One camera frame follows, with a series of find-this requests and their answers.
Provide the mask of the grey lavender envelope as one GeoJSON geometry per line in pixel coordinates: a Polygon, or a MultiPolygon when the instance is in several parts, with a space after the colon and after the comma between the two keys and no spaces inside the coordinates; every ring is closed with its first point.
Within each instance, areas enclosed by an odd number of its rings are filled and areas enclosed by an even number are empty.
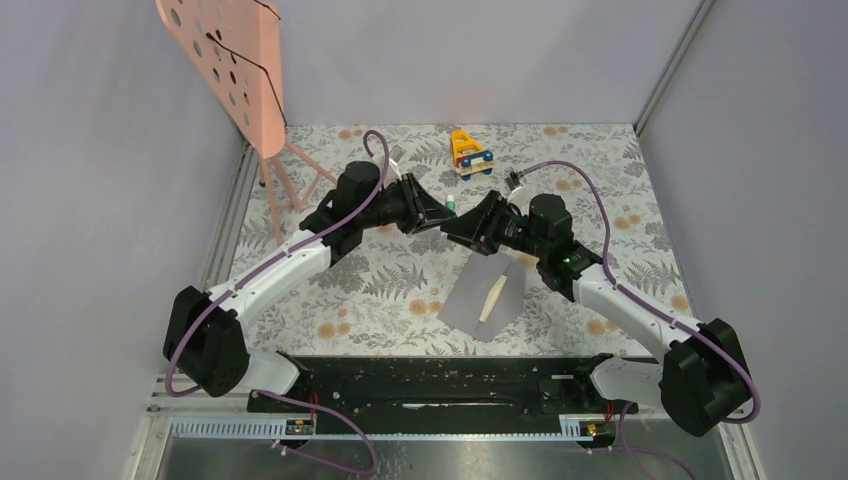
{"type": "Polygon", "coordinates": [[[505,254],[472,253],[437,318],[475,340],[491,342],[523,311],[525,285],[526,268],[517,259],[505,254]],[[480,323],[487,293],[501,275],[508,277],[507,283],[491,316],[480,323]]]}

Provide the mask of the beige lined letter paper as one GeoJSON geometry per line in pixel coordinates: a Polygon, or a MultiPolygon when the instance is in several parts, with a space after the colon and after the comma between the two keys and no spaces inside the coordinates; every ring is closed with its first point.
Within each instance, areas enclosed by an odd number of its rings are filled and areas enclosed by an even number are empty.
{"type": "Polygon", "coordinates": [[[501,275],[488,291],[485,302],[479,315],[480,323],[485,323],[491,316],[491,313],[497,304],[497,301],[507,283],[507,280],[508,277],[506,275],[501,275]]]}

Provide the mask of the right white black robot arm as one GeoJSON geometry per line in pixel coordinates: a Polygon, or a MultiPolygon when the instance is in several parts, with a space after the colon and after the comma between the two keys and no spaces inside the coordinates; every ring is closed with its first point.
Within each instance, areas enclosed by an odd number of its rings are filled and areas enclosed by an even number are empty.
{"type": "Polygon", "coordinates": [[[540,194],[521,214],[490,191],[474,208],[444,222],[446,237],[469,250],[492,255],[508,247],[537,258],[543,283],[569,301],[612,321],[655,358],[654,364],[599,356],[589,375],[573,386],[575,402],[597,412],[611,400],[662,409],[686,433],[701,437],[716,425],[737,422],[745,404],[755,419],[761,395],[735,330],[721,319],[709,323],[673,316],[642,298],[601,256],[574,236],[564,201],[540,194]]]}

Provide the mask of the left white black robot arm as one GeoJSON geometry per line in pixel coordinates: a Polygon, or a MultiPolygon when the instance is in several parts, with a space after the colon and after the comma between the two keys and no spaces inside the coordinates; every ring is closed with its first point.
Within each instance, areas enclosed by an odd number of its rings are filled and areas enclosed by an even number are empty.
{"type": "Polygon", "coordinates": [[[395,225],[416,234],[455,218],[411,173],[391,183],[367,161],[348,164],[335,189],[288,241],[242,274],[208,291],[188,286],[175,297],[163,345],[166,377],[181,370],[189,393],[220,397],[244,388],[270,392],[288,411],[309,401],[310,385],[281,353],[250,349],[251,325],[284,295],[357,248],[367,229],[395,225]]]}

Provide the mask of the yellow blue toy car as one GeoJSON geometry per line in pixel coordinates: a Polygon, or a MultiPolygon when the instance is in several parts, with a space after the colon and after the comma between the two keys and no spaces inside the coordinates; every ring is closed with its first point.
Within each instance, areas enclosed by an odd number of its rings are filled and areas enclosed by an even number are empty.
{"type": "Polygon", "coordinates": [[[484,148],[464,130],[451,134],[451,152],[453,164],[463,181],[469,181],[472,175],[483,173],[491,175],[494,170],[494,154],[484,148]]]}

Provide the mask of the pink perforated music stand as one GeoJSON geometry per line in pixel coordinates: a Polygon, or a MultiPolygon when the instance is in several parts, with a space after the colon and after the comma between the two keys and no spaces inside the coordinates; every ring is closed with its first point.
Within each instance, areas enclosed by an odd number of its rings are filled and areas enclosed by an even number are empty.
{"type": "Polygon", "coordinates": [[[272,1],[156,0],[166,30],[253,148],[275,239],[280,215],[336,178],[288,137],[279,7],[272,1]]]}

